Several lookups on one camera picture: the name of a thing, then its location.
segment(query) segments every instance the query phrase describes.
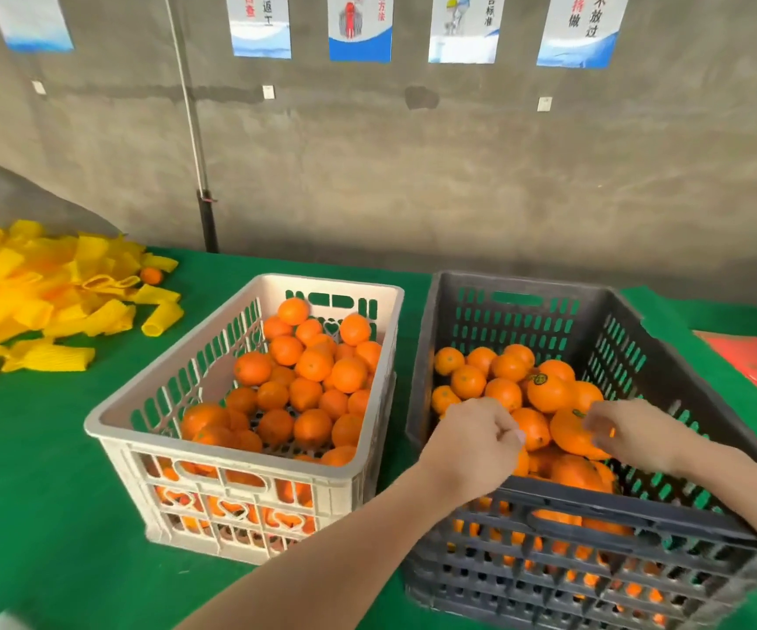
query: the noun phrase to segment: concrete wall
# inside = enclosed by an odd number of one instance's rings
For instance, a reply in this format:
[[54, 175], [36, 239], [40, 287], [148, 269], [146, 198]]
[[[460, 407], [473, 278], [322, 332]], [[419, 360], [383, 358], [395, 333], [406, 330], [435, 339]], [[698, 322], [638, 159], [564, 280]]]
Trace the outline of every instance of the concrete wall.
[[[0, 165], [199, 248], [163, 0], [61, 2], [75, 53], [0, 39]], [[431, 0], [396, 0], [389, 65], [328, 60], [325, 0], [290, 0], [293, 61], [179, 0], [222, 251], [757, 301], [757, 0], [631, 0], [598, 71], [535, 67], [547, 4], [506, 0], [498, 61], [462, 66], [427, 63]]]

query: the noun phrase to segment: white plastic crate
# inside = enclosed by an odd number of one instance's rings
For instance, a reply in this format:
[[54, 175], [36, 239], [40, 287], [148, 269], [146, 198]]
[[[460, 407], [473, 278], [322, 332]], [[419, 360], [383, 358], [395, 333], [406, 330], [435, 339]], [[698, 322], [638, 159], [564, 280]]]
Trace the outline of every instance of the white plastic crate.
[[[84, 428], [100, 439], [142, 514], [147, 538], [261, 564], [371, 499], [393, 402], [404, 295], [390, 285], [262, 274], [98, 405]], [[290, 296], [307, 300], [311, 315], [335, 339], [341, 320], [361, 313], [382, 344], [352, 462], [331, 467], [291, 459], [299, 453], [318, 457], [328, 447], [305, 452], [291, 443], [267, 455], [268, 447], [254, 454], [180, 439], [183, 411], [220, 402], [237, 386], [236, 359], [267, 351], [262, 321]], [[258, 417], [251, 420], [254, 427]], [[194, 465], [212, 476], [190, 472]]]

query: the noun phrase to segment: plastic crate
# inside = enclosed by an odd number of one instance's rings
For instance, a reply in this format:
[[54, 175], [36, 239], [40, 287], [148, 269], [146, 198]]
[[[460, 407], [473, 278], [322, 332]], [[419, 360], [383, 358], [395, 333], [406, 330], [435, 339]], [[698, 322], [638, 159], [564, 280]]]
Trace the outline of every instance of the plastic crate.
[[[319, 458], [328, 450], [300, 451], [293, 442], [255, 454], [180, 439], [186, 407], [220, 402], [237, 386], [236, 358], [267, 350], [262, 320], [291, 296], [305, 298], [334, 337], [344, 316], [361, 313], [383, 346], [352, 462], [337, 468], [292, 459]], [[388, 285], [257, 276], [97, 406], [84, 427], [104, 446], [145, 521], [147, 538], [261, 564], [371, 499], [393, 401], [403, 298], [401, 289]], [[254, 427], [259, 417], [251, 418]], [[198, 475], [200, 466], [211, 476]]]
[[[437, 422], [431, 391], [445, 384], [435, 381], [435, 351], [500, 353], [510, 343], [531, 347], [537, 363], [564, 359], [606, 399], [644, 397], [757, 461], [754, 434], [614, 290], [451, 272], [436, 274], [422, 320], [407, 424], [416, 447]], [[757, 534], [715, 497], [609, 464], [623, 495], [511, 477], [490, 504], [458, 509], [405, 559], [408, 594], [500, 627], [678, 630], [716, 623], [757, 587]], [[635, 536], [537, 518], [538, 509], [619, 523]], [[523, 540], [513, 545], [512, 532]]]

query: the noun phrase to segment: poster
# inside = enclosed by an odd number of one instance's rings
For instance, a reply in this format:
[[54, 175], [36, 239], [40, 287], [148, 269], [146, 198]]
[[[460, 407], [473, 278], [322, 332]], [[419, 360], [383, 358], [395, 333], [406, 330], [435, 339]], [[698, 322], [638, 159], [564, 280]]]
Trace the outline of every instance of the poster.
[[393, 0], [329, 0], [329, 59], [390, 63]]
[[19, 53], [74, 50], [58, 0], [0, 0], [0, 32]]
[[629, 0], [551, 0], [536, 65], [607, 68]]
[[430, 63], [495, 63], [503, 0], [434, 0]]
[[291, 59], [288, 0], [226, 0], [232, 54]]

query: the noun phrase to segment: table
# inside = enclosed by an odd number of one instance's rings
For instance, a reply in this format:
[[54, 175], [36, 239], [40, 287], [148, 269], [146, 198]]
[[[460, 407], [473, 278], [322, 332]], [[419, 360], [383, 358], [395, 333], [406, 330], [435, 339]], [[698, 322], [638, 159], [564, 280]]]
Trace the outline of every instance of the table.
[[[404, 429], [429, 274], [160, 251], [180, 261], [167, 281], [184, 294], [186, 316], [177, 327], [161, 338], [146, 338], [138, 329], [100, 338], [87, 373], [0, 374], [0, 611], [16, 612], [37, 630], [170, 628], [251, 569], [146, 541], [138, 512], [83, 424], [90, 409], [257, 274], [380, 282], [405, 290], [398, 381], [379, 486], [414, 460]], [[680, 328], [671, 304], [648, 290], [626, 294], [639, 309], [650, 309], [650, 331], [673, 342], [698, 370], [707, 369], [706, 377], [720, 392], [734, 389], [726, 398], [741, 415], [757, 416], [757, 398], [750, 400], [748, 389], [745, 395], [736, 391], [742, 376]], [[137, 327], [145, 313], [140, 310]], [[90, 339], [70, 343], [88, 344]], [[757, 419], [752, 426], [757, 432]], [[416, 606], [406, 598], [398, 572], [361, 628], [390, 623], [427, 630], [483, 627]], [[749, 627], [757, 627], [757, 592], [722, 624], [722, 630]]]

